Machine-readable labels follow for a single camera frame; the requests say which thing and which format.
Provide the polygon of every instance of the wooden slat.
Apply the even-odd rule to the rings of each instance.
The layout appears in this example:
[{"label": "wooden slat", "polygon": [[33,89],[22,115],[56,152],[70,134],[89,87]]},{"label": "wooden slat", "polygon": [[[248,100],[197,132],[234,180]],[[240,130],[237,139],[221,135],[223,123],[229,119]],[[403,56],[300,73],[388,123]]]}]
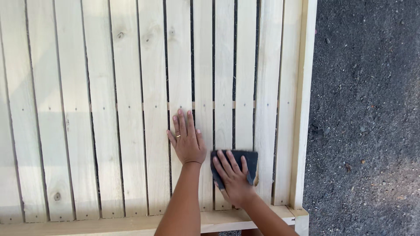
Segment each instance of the wooden slat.
[{"label": "wooden slat", "polygon": [[235,148],[252,150],[257,2],[238,1],[237,14]]},{"label": "wooden slat", "polygon": [[27,1],[39,134],[51,221],[74,220],[53,1]]},{"label": "wooden slat", "polygon": [[[168,44],[169,114],[174,134],[172,116],[182,108],[187,121],[187,111],[192,110],[191,88],[191,21],[190,1],[166,2],[166,35]],[[171,145],[172,191],[175,190],[182,164]]]},{"label": "wooden slat", "polygon": [[124,217],[108,1],[82,9],[102,217]]},{"label": "wooden slat", "polygon": [[23,222],[0,30],[0,224]]},{"label": "wooden slat", "polygon": [[288,205],[293,155],[302,0],[284,0],[274,205]]},{"label": "wooden slat", "polygon": [[316,8],[317,0],[303,0],[289,202],[295,210],[302,209],[303,202]]},{"label": "wooden slat", "polygon": [[163,1],[139,0],[138,5],[149,214],[158,215],[171,196]]},{"label": "wooden slat", "polygon": [[80,1],[55,1],[58,51],[76,218],[98,219],[99,205]]},{"label": "wooden slat", "polygon": [[[294,224],[294,216],[286,206],[270,206],[285,223]],[[201,233],[256,228],[243,210],[201,212]],[[0,235],[83,235],[83,236],[152,236],[161,215],[136,218],[79,220],[45,224],[10,224],[0,226]]]},{"label": "wooden slat", "polygon": [[283,1],[261,0],[260,42],[255,109],[255,151],[258,152],[257,193],[269,205],[273,183],[277,93],[280,71]]},{"label": "wooden slat", "polygon": [[[215,147],[232,149],[232,92],[234,76],[234,0],[215,0]],[[229,210],[215,187],[215,209]]]},{"label": "wooden slat", "polygon": [[0,21],[25,219],[26,222],[44,222],[48,216],[26,34],[25,1],[1,0]]},{"label": "wooden slat", "polygon": [[213,11],[212,1],[195,1],[194,8],[194,83],[195,126],[207,147],[201,166],[198,200],[201,211],[213,208],[213,176],[210,150],[213,147]]},{"label": "wooden slat", "polygon": [[111,0],[115,81],[126,216],[147,215],[136,0]]}]

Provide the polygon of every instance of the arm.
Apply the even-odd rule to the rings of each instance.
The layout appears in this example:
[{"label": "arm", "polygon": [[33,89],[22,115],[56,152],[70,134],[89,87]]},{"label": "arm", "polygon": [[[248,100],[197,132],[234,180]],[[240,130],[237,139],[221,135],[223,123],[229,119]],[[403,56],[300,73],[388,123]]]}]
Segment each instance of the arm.
[{"label": "arm", "polygon": [[194,119],[188,111],[188,127],[182,110],[173,116],[175,136],[167,130],[168,138],[182,163],[181,174],[168,208],[156,229],[156,236],[200,234],[198,179],[206,148],[200,130],[195,130]]},{"label": "arm", "polygon": [[295,231],[265,204],[255,192],[254,187],[248,183],[245,157],[241,157],[241,171],[232,152],[227,151],[226,154],[232,167],[220,150],[217,152],[220,161],[216,157],[213,158],[214,166],[226,187],[220,190],[223,197],[235,207],[243,208],[264,236],[297,236]]}]

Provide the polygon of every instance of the sandpaper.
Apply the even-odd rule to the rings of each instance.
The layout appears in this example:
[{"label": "sandpaper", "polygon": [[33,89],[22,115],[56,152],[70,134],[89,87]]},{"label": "sandpaper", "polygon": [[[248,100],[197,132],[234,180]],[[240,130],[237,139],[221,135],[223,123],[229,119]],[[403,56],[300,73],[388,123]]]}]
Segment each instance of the sandpaper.
[{"label": "sandpaper", "polygon": [[[229,161],[228,156],[226,155],[226,150],[222,150],[222,151],[223,151],[223,154],[226,157],[226,160],[232,166],[232,164]],[[256,175],[256,172],[257,172],[258,153],[257,152],[250,152],[250,151],[232,150],[232,154],[234,155],[236,163],[238,163],[239,169],[241,171],[242,171],[241,156],[245,156],[245,160],[247,161],[247,167],[248,167],[247,180],[248,180],[249,184],[253,185],[255,175]],[[219,189],[225,189],[225,185],[223,184],[223,181],[220,178],[219,173],[217,173],[217,170],[216,170],[216,168],[214,167],[214,164],[213,164],[213,157],[217,157],[219,159],[219,157],[217,156],[217,151],[212,151],[211,154],[210,154],[210,157],[211,157],[210,166],[211,166],[211,172],[213,173],[213,179],[219,185]]]}]

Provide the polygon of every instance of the finger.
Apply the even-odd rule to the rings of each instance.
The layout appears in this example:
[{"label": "finger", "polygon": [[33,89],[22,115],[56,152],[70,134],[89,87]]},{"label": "finger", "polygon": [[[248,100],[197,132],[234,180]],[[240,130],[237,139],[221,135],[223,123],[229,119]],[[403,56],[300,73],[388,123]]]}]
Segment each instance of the finger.
[{"label": "finger", "polygon": [[178,109],[178,118],[179,118],[179,130],[181,132],[181,137],[187,136],[186,127],[185,127],[185,117],[184,112],[181,109]]},{"label": "finger", "polygon": [[172,132],[170,130],[167,130],[166,134],[168,135],[169,141],[172,143],[172,146],[176,147],[176,139],[173,136]]},{"label": "finger", "polygon": [[194,128],[194,117],[192,116],[192,112],[189,110],[187,111],[187,117],[188,117],[188,136],[195,137],[195,128]]},{"label": "finger", "polygon": [[234,157],[234,155],[232,154],[232,152],[231,152],[230,150],[227,150],[227,151],[226,151],[226,155],[228,156],[229,161],[230,161],[230,162],[231,162],[231,164],[232,164],[232,169],[233,169],[233,171],[234,171],[235,173],[240,173],[240,172],[241,172],[241,169],[239,169],[239,165],[238,165],[238,163],[236,163],[235,157]]},{"label": "finger", "polygon": [[226,189],[221,189],[220,193],[222,193],[223,198],[228,201],[229,203],[231,202],[231,198],[229,197],[228,192],[226,191]]},{"label": "finger", "polygon": [[195,132],[197,136],[198,148],[200,148],[200,150],[205,149],[206,144],[204,143],[203,134],[201,134],[201,130],[197,129]]},{"label": "finger", "polygon": [[229,165],[228,161],[226,160],[226,157],[223,154],[222,150],[218,150],[217,151],[217,156],[219,157],[220,162],[222,163],[223,168],[225,169],[225,171],[228,174],[228,176],[233,176],[234,175],[234,171],[232,170],[231,165]]},{"label": "finger", "polygon": [[226,174],[225,170],[222,168],[222,165],[220,164],[217,157],[213,157],[213,164],[217,170],[217,173],[219,173],[220,178],[222,178],[222,181],[225,182],[225,180],[228,179],[229,177],[228,177],[228,174]]},{"label": "finger", "polygon": [[248,174],[248,165],[247,160],[245,159],[245,156],[241,156],[241,162],[242,162],[242,173]]},{"label": "finger", "polygon": [[175,136],[178,136],[181,134],[181,132],[179,131],[179,122],[178,122],[178,117],[176,115],[174,115],[172,117],[173,120],[173,127],[175,128]]}]

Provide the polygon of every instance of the wood knot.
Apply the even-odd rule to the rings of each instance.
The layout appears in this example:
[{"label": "wood knot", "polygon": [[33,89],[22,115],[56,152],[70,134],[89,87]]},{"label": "wood knot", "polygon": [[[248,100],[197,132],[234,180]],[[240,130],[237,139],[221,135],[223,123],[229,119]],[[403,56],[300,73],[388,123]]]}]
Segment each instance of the wood knot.
[{"label": "wood knot", "polygon": [[54,200],[55,201],[59,201],[61,199],[61,194],[60,193],[56,193],[55,195],[54,195]]}]

